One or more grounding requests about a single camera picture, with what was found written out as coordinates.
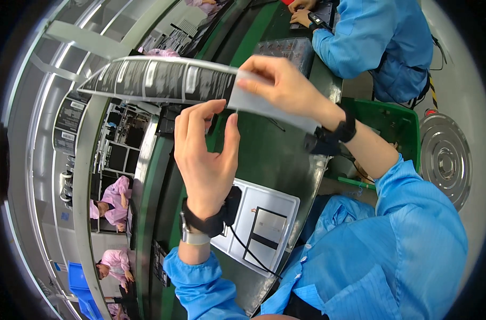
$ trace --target silver metal disc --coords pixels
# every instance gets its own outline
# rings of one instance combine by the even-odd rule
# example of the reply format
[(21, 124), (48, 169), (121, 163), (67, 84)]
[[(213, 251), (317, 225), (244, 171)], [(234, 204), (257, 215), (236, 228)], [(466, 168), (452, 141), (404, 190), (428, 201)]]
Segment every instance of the silver metal disc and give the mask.
[(436, 185), (459, 211), (469, 196), (472, 157), (456, 122), (435, 113), (420, 121), (420, 172)]

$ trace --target blue esd smock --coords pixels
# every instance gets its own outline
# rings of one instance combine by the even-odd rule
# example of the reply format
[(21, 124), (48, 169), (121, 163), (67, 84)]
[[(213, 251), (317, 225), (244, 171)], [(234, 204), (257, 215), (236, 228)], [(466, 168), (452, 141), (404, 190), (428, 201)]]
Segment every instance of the blue esd smock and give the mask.
[[(261, 314), (282, 314), (293, 291), (337, 319), (441, 319), (456, 298), (467, 236), (453, 204), (400, 156), (377, 179), (376, 209), (335, 195), (304, 246), (295, 248)], [(164, 260), (188, 319), (248, 319), (213, 252), (187, 265)]]
[(380, 72), (372, 71), (376, 99), (406, 102), (426, 85), (433, 57), (431, 32), (416, 0), (341, 0), (341, 20), (335, 35), (314, 32), (312, 45), (332, 72), (355, 78), (387, 59)]

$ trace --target black wristband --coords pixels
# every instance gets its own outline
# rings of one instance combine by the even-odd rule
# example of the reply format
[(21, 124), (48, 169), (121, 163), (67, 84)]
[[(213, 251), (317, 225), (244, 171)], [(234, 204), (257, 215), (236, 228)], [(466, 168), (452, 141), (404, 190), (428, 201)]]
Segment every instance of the black wristband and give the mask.
[(214, 238), (223, 232), (223, 223), (232, 226), (236, 220), (236, 214), (241, 201), (241, 189), (233, 186), (225, 198), (225, 203), (221, 206), (220, 211), (205, 221), (197, 217), (188, 208), (188, 198), (182, 200), (182, 213), (188, 226), (194, 227), (209, 238)]
[(341, 141), (343, 143), (349, 142), (356, 134), (355, 128), (355, 117), (349, 112), (346, 111), (345, 108), (339, 105), (339, 107), (344, 111), (346, 114), (346, 121), (339, 122), (339, 125), (335, 129), (335, 131), (329, 131), (326, 128), (316, 128), (314, 132), (316, 137), (321, 141), (330, 141), (336, 140)]
[(310, 29), (310, 31), (314, 31), (314, 30), (320, 29), (321, 26), (315, 24), (314, 22), (311, 22), (310, 25), (308, 25), (308, 28)]

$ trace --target pink uniform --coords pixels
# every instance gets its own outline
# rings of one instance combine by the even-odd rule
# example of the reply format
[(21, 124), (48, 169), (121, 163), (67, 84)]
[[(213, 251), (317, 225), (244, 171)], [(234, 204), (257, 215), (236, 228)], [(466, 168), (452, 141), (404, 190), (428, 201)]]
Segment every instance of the pink uniform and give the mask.
[[(108, 310), (110, 311), (110, 314), (113, 316), (113, 319), (117, 319), (117, 314), (120, 307), (121, 306), (118, 303), (108, 304)], [(131, 320), (131, 319), (122, 310), (122, 313), (120, 314), (120, 320)]]
[(120, 285), (125, 285), (127, 280), (124, 275), (125, 271), (129, 271), (129, 257), (127, 256), (127, 248), (119, 250), (106, 250), (101, 260), (102, 264), (110, 267), (110, 275), (120, 281)]
[(122, 207), (122, 196), (124, 194), (126, 199), (128, 200), (131, 198), (131, 189), (129, 187), (129, 178), (126, 176), (121, 176), (118, 180), (113, 183), (111, 186), (107, 187), (104, 191), (104, 195), (101, 201), (107, 202), (112, 204), (115, 208), (112, 210), (106, 211), (104, 217), (108, 222), (114, 226), (119, 223), (126, 223), (127, 220), (127, 209)]
[(211, 5), (209, 3), (202, 3), (202, 0), (184, 0), (187, 6), (199, 7), (205, 14), (209, 15), (211, 11), (218, 10), (217, 5)]
[(161, 56), (161, 57), (180, 57), (179, 54), (172, 49), (151, 49), (147, 51), (146, 55)]

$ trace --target worker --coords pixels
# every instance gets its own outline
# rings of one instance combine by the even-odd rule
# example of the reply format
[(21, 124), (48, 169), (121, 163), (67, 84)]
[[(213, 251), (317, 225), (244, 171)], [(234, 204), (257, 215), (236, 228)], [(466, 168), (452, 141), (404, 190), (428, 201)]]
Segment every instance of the worker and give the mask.
[(121, 304), (109, 303), (108, 311), (110, 312), (113, 320), (131, 320), (131, 318), (125, 314)]
[(130, 271), (129, 255), (127, 248), (119, 250), (106, 250), (103, 258), (95, 264), (99, 280), (111, 275), (120, 281), (120, 285), (126, 293), (129, 292), (127, 282), (134, 282)]
[(218, 10), (220, 10), (220, 6), (216, 3), (216, 0), (184, 0), (187, 6), (190, 7), (198, 7), (200, 8), (205, 14), (210, 15)]
[[(260, 313), (267, 316), (256, 319), (287, 319), (281, 314), (332, 320), (443, 318), (467, 257), (467, 237), (451, 201), (369, 127), (353, 120), (352, 130), (354, 118), (286, 59), (252, 56), (240, 69), (274, 82), (238, 80), (244, 90), (287, 113), (312, 118), (326, 130), (340, 128), (333, 134), (374, 179), (378, 195), (376, 209), (334, 195), (320, 212), (310, 212), (319, 217), (316, 229), (293, 250), (277, 291), (261, 304)], [(211, 154), (206, 147), (204, 119), (225, 104), (208, 101), (175, 119), (174, 155), (188, 195), (184, 205), (198, 218), (195, 223), (206, 226), (231, 190), (238, 166), (237, 113), (227, 119), (223, 151)], [(188, 319), (248, 319), (234, 301), (235, 285), (221, 278), (209, 238), (183, 221), (186, 242), (167, 255), (164, 270)]]
[[(295, 0), (289, 5), (291, 23), (309, 27), (307, 15), (315, 5), (316, 0)], [(375, 97), (383, 102), (427, 93), (433, 40), (416, 0), (341, 0), (337, 11), (335, 33), (320, 28), (312, 36), (314, 50), (336, 76), (352, 79), (369, 71)]]
[(148, 56), (160, 56), (160, 57), (180, 57), (177, 52), (172, 49), (150, 49), (145, 51), (144, 47), (138, 48), (138, 52)]
[(121, 176), (106, 188), (101, 201), (90, 200), (90, 217), (92, 219), (105, 217), (110, 224), (117, 226), (118, 231), (123, 232), (126, 229), (130, 198), (129, 178)]

